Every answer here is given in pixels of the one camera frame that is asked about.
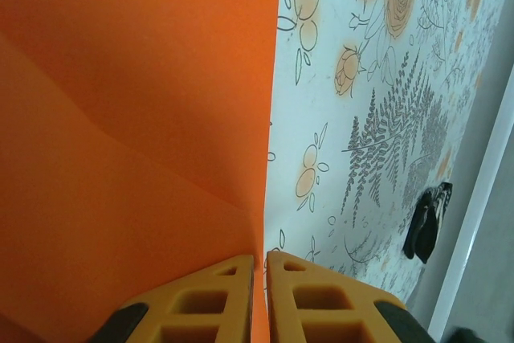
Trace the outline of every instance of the leaf drawing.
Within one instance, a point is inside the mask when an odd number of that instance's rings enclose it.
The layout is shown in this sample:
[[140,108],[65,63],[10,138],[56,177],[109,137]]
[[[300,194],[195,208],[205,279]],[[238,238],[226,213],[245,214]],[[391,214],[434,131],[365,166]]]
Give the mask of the leaf drawing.
[[377,66],[378,66],[378,61],[377,60],[374,60],[371,63],[371,66],[369,66],[368,74],[367,74],[368,82],[371,80],[371,77],[373,76],[375,70],[377,70]]
[[277,28],[281,31],[291,31],[296,28],[296,22],[286,16],[279,16]]
[[291,9],[291,0],[284,0],[284,3],[286,5],[286,7],[288,8],[288,10]]
[[453,51],[453,37],[463,17],[466,0],[421,0],[421,14],[418,17],[417,39],[421,44],[432,47],[430,61],[432,70],[447,71],[447,62]]
[[328,127],[328,122],[326,124],[324,124],[323,128],[321,129],[320,144],[318,145],[318,149],[321,149],[321,146],[323,145],[324,135],[327,133],[327,127]]
[[327,164],[325,164],[324,162],[320,162],[318,164],[318,170],[320,172],[328,172],[330,170],[330,167]]
[[308,209],[310,209],[312,213],[314,213],[315,200],[316,196],[314,195],[314,192],[311,192],[311,194],[308,196]]
[[387,31],[386,26],[382,26],[382,28],[378,32],[378,41],[377,41],[377,61],[383,60],[386,56],[386,52],[391,45],[391,34]]
[[384,80],[389,86],[393,86],[394,72],[396,71],[396,54],[392,46],[387,48],[387,52],[384,57],[384,65],[382,66],[383,74],[382,80]]
[[427,113],[421,138],[422,156],[409,165],[407,184],[403,191],[404,208],[411,208],[418,194],[426,187],[431,170],[437,165],[447,139],[448,111],[443,111],[443,97],[433,100]]
[[302,51],[298,49],[296,51],[296,66],[295,66],[295,81],[296,84],[300,82],[300,76],[302,75]]
[[308,57],[308,54],[306,52],[304,53],[304,62],[308,66],[311,65],[311,59]]
[[308,201],[308,198],[309,198],[309,196],[307,196],[306,198],[304,198],[304,200],[302,201],[302,203],[300,204],[300,206],[298,206],[298,209],[297,209],[296,211],[298,211],[298,210],[302,209],[302,208],[305,206],[305,204],[306,204],[306,203],[307,203],[307,201]]
[[446,122],[436,124],[435,114],[439,112],[442,116],[441,109],[437,103],[434,104],[434,91],[426,66],[424,63],[420,65],[418,60],[419,53],[414,61],[409,52],[405,53],[394,85],[383,101],[377,102],[373,90],[364,124],[359,116],[353,118],[348,148],[343,150],[350,153],[350,171],[341,206],[343,214],[354,192],[353,228],[365,191],[380,206],[383,179],[386,178],[393,191],[396,190],[400,170],[406,171],[407,159],[414,152],[418,131],[433,130],[427,126],[436,125],[437,130],[446,132]]
[[284,249],[284,246],[286,245],[286,235],[282,229],[280,229],[279,245],[280,249]]
[[358,245],[350,250],[345,235],[345,251],[352,261],[350,269],[353,277],[357,277],[359,267],[362,267],[364,272],[366,272],[368,263],[377,257],[378,237],[375,237],[372,243],[370,242],[370,237],[371,231],[366,234]]
[[305,256],[305,259],[314,263],[314,258],[320,254],[320,251],[316,251],[316,240],[314,235],[311,237],[311,250]]
[[384,0],[376,0],[369,16],[369,23],[364,33],[365,39],[370,39],[384,26]]

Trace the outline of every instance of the orange cardstock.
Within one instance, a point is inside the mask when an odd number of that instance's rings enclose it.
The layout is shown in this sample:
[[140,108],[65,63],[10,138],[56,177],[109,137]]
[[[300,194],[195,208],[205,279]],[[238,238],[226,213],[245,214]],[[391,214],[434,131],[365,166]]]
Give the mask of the orange cardstock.
[[278,0],[0,0],[9,323],[83,341],[128,298],[253,254],[253,340],[268,339],[277,10]]

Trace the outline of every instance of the wallpaper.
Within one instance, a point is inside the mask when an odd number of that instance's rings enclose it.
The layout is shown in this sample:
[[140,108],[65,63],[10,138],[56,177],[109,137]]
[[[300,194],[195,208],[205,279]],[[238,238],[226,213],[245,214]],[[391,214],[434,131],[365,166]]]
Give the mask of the wallpaper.
[[408,298],[413,209],[451,180],[503,3],[280,0],[265,250]]

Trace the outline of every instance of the white wall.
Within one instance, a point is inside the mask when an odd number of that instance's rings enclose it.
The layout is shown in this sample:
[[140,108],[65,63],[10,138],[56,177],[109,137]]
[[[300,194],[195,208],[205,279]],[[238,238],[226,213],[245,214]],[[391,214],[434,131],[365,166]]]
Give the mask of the white wall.
[[514,64],[514,0],[505,0],[491,51],[482,73],[466,133],[451,176],[454,194],[448,207],[440,243],[418,286],[411,312],[428,328],[439,291],[447,273],[455,242],[466,214],[475,180],[487,147],[508,77]]
[[514,136],[511,135],[480,223],[446,333],[474,329],[485,341],[514,340]]

